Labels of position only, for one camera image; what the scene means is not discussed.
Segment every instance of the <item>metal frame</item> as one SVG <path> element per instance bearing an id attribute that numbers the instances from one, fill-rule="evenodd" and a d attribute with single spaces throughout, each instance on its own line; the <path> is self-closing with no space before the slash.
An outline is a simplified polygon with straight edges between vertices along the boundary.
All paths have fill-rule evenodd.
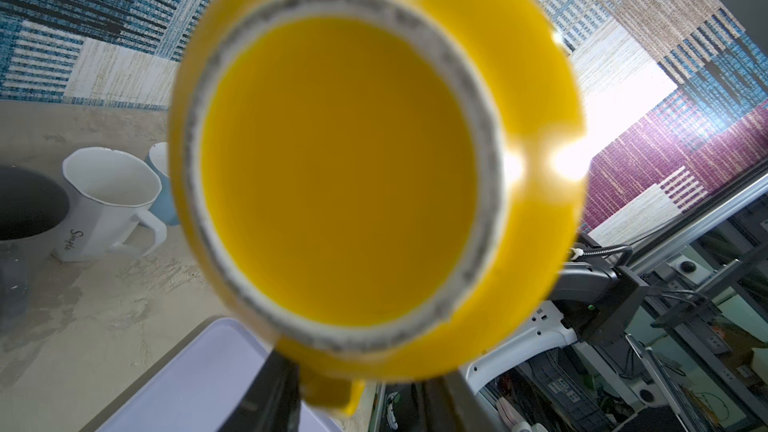
<path id="1" fill-rule="evenodd" d="M 502 420 L 502 417 L 498 414 L 496 406 L 490 401 L 490 399 L 485 397 L 482 389 L 480 389 L 479 394 L 475 395 L 475 399 L 477 400 L 478 404 L 480 404 L 480 408 L 483 409 L 485 415 L 488 416 L 491 423 L 493 424 L 494 430 L 489 430 L 488 432 L 509 432 L 509 427 L 504 424 L 504 420 Z"/>
<path id="2" fill-rule="evenodd" d="M 674 412 L 680 425 L 682 425 L 688 432 L 696 432 L 696 423 L 694 422 L 694 419 L 691 418 L 684 409 L 683 400 L 685 399 L 680 395 L 680 389 L 675 387 L 669 379 L 669 375 L 664 371 L 664 366 L 659 362 L 653 349 L 650 347 L 641 347 L 640 343 L 630 334 L 627 334 L 625 338 L 632 348 L 632 351 L 639 357 L 640 362 L 643 363 L 648 374 L 650 374 L 651 378 L 654 380 L 654 384 L 656 384 L 659 392 L 661 392 L 666 399 L 667 405 L 669 405 L 672 412 Z"/>
<path id="3" fill-rule="evenodd" d="M 638 395 L 632 389 L 630 389 L 629 386 L 627 386 L 621 377 L 619 377 L 619 374 L 616 373 L 616 370 L 614 370 L 610 364 L 606 362 L 605 359 L 603 359 L 603 357 L 600 355 L 600 352 L 595 350 L 594 347 L 586 342 L 578 342 L 573 344 L 573 349 L 584 356 L 587 362 L 589 362 L 590 365 L 594 367 L 594 369 L 608 383 L 609 386 L 616 390 L 616 393 L 619 394 L 619 397 L 621 397 L 621 399 L 626 402 L 627 405 L 632 408 L 632 410 L 637 412 L 638 410 L 645 407 Z"/>
<path id="4" fill-rule="evenodd" d="M 751 247 L 740 255 L 737 259 L 716 271 L 710 278 L 699 284 L 696 292 L 702 293 L 709 298 L 715 298 L 719 293 L 728 287 L 733 287 L 751 269 L 757 268 L 763 271 L 768 264 L 768 242 Z"/>
<path id="5" fill-rule="evenodd" d="M 727 220 L 723 221 L 716 228 L 736 247 L 736 249 L 738 249 L 739 254 L 746 254 L 754 248 L 752 244 L 750 244 L 750 241 L 746 240 L 746 238 L 741 235 L 741 232 Z M 758 262 L 755 264 L 755 268 L 768 277 L 768 262 Z"/>
<path id="6" fill-rule="evenodd" d="M 645 303 L 657 315 L 662 315 L 669 310 L 667 305 L 655 297 L 646 298 Z M 715 372 L 717 378 L 724 383 L 726 394 L 735 399 L 735 402 L 741 403 L 744 408 L 762 420 L 763 423 L 768 424 L 768 408 L 742 384 L 741 380 L 734 376 L 725 364 L 709 350 L 705 343 L 686 324 L 678 325 L 674 328 L 674 332 L 675 334 L 670 334 L 670 336 L 675 341 L 678 341 L 677 338 L 683 341 L 695 353 L 696 357 L 705 362 L 708 369 Z"/>
<path id="7" fill-rule="evenodd" d="M 763 174 L 751 184 L 745 186 L 731 197 L 728 197 L 721 204 L 699 217 L 693 222 L 673 235 L 667 241 L 643 255 L 629 266 L 632 270 L 642 276 L 652 271 L 656 265 L 664 262 L 677 254 L 686 245 L 693 240 L 711 230 L 722 221 L 732 216 L 735 211 L 752 202 L 755 198 L 768 192 L 768 173 Z"/>
<path id="8" fill-rule="evenodd" d="M 739 295 L 739 296 L 740 296 L 742 299 L 744 299 L 744 302 L 746 302 L 746 304 L 747 304 L 747 305 L 749 305 L 750 307 L 752 307 L 752 309 L 753 309 L 755 312 L 757 312 L 757 314 L 758 314 L 759 316 L 761 316 L 761 317 L 762 317 L 763 321 L 765 321 L 765 322 L 768 322 L 768 311 L 767 311 L 767 310 L 765 310 L 765 308 L 763 307 L 763 305 L 762 305 L 762 304 L 758 303 L 758 302 L 757 302 L 757 301 L 754 299 L 754 297 L 752 297 L 752 294 L 750 294 L 750 292 L 749 292 L 749 291 L 747 291 L 746 289 L 744 289 L 744 287 L 743 287 L 743 286 L 742 286 L 740 283 L 738 283 L 738 282 L 736 282 L 736 283 L 734 283 L 734 284 L 731 284 L 730 286 L 732 287 L 732 289 L 733 289 L 733 290 L 735 290 L 735 291 L 736 291 L 736 293 L 737 293 L 737 294 L 738 294 L 738 295 Z"/>
<path id="9" fill-rule="evenodd" d="M 384 412 L 384 401 L 386 399 L 386 384 L 379 382 L 376 385 L 376 403 L 373 405 L 371 420 L 373 424 L 369 427 L 370 432 L 379 432 L 382 424 L 382 415 Z"/>

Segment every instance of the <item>blue striped pattern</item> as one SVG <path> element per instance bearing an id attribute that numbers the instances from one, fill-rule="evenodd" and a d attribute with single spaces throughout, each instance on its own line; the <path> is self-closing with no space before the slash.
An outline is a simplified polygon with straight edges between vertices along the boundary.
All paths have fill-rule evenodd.
<path id="1" fill-rule="evenodd" d="M 610 18 L 596 0 L 538 0 L 571 52 Z"/>
<path id="2" fill-rule="evenodd" d="M 198 16 L 197 10 L 200 1 L 201 0 L 181 0 L 181 2 L 179 2 L 176 14 L 168 26 L 168 32 L 158 44 L 158 49 L 155 52 L 155 55 L 167 59 L 175 58 L 174 52 L 181 39 L 184 37 L 184 34 L 190 29 L 190 23 L 194 22 L 197 24 L 195 17 Z"/>
<path id="3" fill-rule="evenodd" d="M 168 106 L 159 106 L 147 103 L 127 102 L 124 100 L 102 100 L 90 99 L 88 97 L 64 97 L 62 103 L 71 103 L 78 106 L 92 107 L 120 107 L 121 109 L 143 109 L 143 110 L 168 110 Z"/>
<path id="4" fill-rule="evenodd" d="M 680 94 L 660 117 L 696 150 L 768 100 L 768 58 L 719 10 L 672 49 L 659 67 Z"/>
<path id="5" fill-rule="evenodd" d="M 60 102 L 83 39 L 0 17 L 0 98 Z"/>
<path id="6" fill-rule="evenodd" d="M 173 60 L 178 60 L 181 62 L 181 57 L 184 54 L 184 50 L 187 48 L 187 43 L 189 42 L 190 36 L 192 35 L 192 31 L 195 27 L 197 27 L 197 21 L 200 19 L 200 16 L 203 15 L 203 11 L 206 9 L 206 7 L 208 7 L 208 4 L 210 4 L 209 0 L 200 0 L 200 3 L 195 9 L 194 15 L 192 15 L 190 22 L 187 24 L 187 29 L 184 30 L 184 34 L 182 34 L 181 38 L 179 38 L 179 43 L 176 45 L 176 49 L 171 56 Z"/>
<path id="7" fill-rule="evenodd" d="M 157 54 L 157 48 L 182 0 L 134 0 L 124 28 L 115 42 L 141 52 Z"/>

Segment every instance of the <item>cable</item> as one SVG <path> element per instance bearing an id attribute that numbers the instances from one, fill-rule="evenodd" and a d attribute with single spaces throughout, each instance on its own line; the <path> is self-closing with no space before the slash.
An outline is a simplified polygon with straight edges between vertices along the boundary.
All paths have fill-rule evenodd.
<path id="1" fill-rule="evenodd" d="M 648 347 L 653 347 L 658 341 L 660 341 L 663 338 L 667 338 L 667 337 L 669 337 L 669 334 L 666 334 L 666 333 L 656 337 L 654 340 L 648 342 Z"/>
<path id="2" fill-rule="evenodd" d="M 626 244 L 620 244 L 620 245 L 610 245 L 608 247 L 598 247 L 598 248 L 587 248 L 582 251 L 582 253 L 579 255 L 580 257 L 607 257 L 609 255 L 613 254 L 619 254 L 621 252 L 621 255 L 619 256 L 619 259 L 616 261 L 616 265 L 626 265 L 629 261 L 629 257 L 632 256 L 632 251 L 634 249 L 631 245 Z"/>
<path id="3" fill-rule="evenodd" d="M 659 294 L 659 295 L 660 295 L 661 297 L 666 297 L 666 298 L 673 298 L 673 299 L 675 299 L 675 300 L 677 300 L 677 301 L 680 301 L 680 302 L 688 302 L 689 304 L 691 304 L 691 305 L 693 305 L 693 306 L 696 306 L 696 305 L 697 305 L 697 303 L 696 303 L 696 302 L 694 302 L 694 301 L 692 301 L 692 300 L 689 300 L 689 299 L 687 299 L 687 298 L 685 298 L 685 297 L 678 297 L 677 295 L 672 295 L 672 294 Z"/>
<path id="4" fill-rule="evenodd" d="M 675 372 L 677 375 L 679 375 L 681 377 L 688 377 L 685 372 L 683 372 L 681 369 L 678 369 L 677 367 L 673 366 L 672 364 L 668 364 L 667 362 L 664 362 L 661 359 L 659 359 L 659 362 L 661 362 L 662 365 L 665 366 L 666 368 L 668 368 L 669 370 L 672 370 L 673 372 Z"/>
<path id="5" fill-rule="evenodd" d="M 678 288 L 665 288 L 662 289 L 662 292 L 668 293 L 668 294 L 688 294 L 688 295 L 696 295 L 697 297 L 701 297 L 705 300 L 709 300 L 710 298 L 702 294 L 701 292 L 697 291 L 691 291 L 686 289 L 678 289 Z"/>
<path id="6" fill-rule="evenodd" d="M 655 234 L 656 232 L 659 232 L 662 228 L 664 228 L 664 227 L 668 226 L 669 224 L 671 224 L 672 222 L 676 221 L 679 217 L 680 216 L 674 216 L 674 217 L 672 217 L 670 219 L 665 220 L 664 222 L 662 222 L 661 224 L 659 224 L 656 227 L 649 228 L 645 232 L 637 234 L 637 235 L 635 235 L 632 238 L 628 238 L 626 240 L 626 243 L 629 244 L 629 245 L 635 245 L 638 242 L 642 242 L 643 240 L 645 240 L 646 238 L 648 238 L 651 235 Z"/>
<path id="7" fill-rule="evenodd" d="M 630 360 L 630 355 L 631 354 L 632 354 L 632 347 L 627 347 L 627 356 L 624 357 L 624 369 L 622 370 L 622 372 L 623 372 L 622 374 L 620 374 L 619 372 L 616 372 L 616 370 L 614 370 L 614 372 L 616 372 L 616 375 L 618 375 L 620 378 L 625 379 L 625 380 L 632 380 L 632 379 L 634 379 L 634 377 L 629 377 L 629 376 L 626 375 L 627 369 L 629 369 L 629 360 Z"/>
<path id="8" fill-rule="evenodd" d="M 697 398 L 699 398 L 699 399 L 702 399 L 702 400 L 704 401 L 704 403 L 706 404 L 706 406 L 707 406 L 708 408 L 710 408 L 710 410 L 712 410 L 712 413 L 713 413 L 713 414 L 715 414 L 716 416 L 717 416 L 717 413 L 715 413 L 714 409 L 712 408 L 712 404 L 710 404 L 710 402 L 709 402 L 707 399 L 705 399 L 705 398 L 704 398 L 704 396 L 705 396 L 705 395 L 711 395 L 712 397 L 714 397 L 714 398 L 718 399 L 718 400 L 720 401 L 720 403 L 723 405 L 723 407 L 725 408 L 726 416 L 725 416 L 724 418 L 722 418 L 722 419 L 721 419 L 721 418 L 717 418 L 717 419 L 718 419 L 720 422 L 724 422 L 725 420 L 728 420 L 728 418 L 730 417 L 730 409 L 728 408 L 728 404 L 726 404 L 726 403 L 725 403 L 725 401 L 724 401 L 723 399 L 721 399 L 721 398 L 717 397 L 715 394 L 712 394 L 711 392 L 693 392 L 693 391 L 691 391 L 691 393 L 692 393 L 692 394 L 693 394 L 695 397 L 697 397 Z"/>

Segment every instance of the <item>yellow mug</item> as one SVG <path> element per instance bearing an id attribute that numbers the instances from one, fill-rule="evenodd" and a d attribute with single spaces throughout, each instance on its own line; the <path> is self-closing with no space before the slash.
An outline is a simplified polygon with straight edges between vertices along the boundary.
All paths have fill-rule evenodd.
<path id="1" fill-rule="evenodd" d="M 588 158 L 531 0 L 215 0 L 170 114 L 178 215 L 311 404 L 435 377 L 546 296 Z"/>

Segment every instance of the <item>mug handle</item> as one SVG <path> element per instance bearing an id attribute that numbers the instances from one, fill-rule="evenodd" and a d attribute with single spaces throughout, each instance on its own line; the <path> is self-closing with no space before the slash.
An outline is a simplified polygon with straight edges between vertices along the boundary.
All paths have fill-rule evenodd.
<path id="1" fill-rule="evenodd" d="M 160 244 L 165 242 L 165 238 L 168 236 L 168 229 L 165 227 L 165 224 L 163 224 L 163 221 L 155 217 L 152 212 L 143 209 L 136 212 L 135 217 L 139 219 L 139 222 L 152 229 L 152 235 L 154 236 L 152 245 L 145 250 L 141 250 L 139 247 L 125 245 L 122 242 L 119 242 L 109 248 L 110 252 L 120 252 L 122 254 L 133 255 L 134 258 L 139 258 L 153 252 Z"/>
<path id="2" fill-rule="evenodd" d="M 355 413 L 366 388 L 364 380 L 329 378 L 302 365 L 299 366 L 299 382 L 305 402 L 341 417 Z"/>

